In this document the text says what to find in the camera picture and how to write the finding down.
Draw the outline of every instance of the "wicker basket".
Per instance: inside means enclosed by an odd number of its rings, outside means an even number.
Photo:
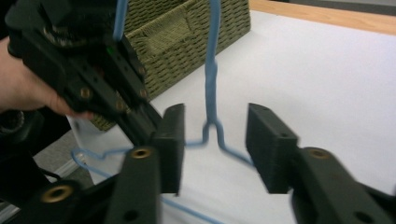
[[[147,69],[150,98],[204,64],[209,0],[129,1],[125,35]],[[218,52],[250,30],[248,0],[222,0]]]

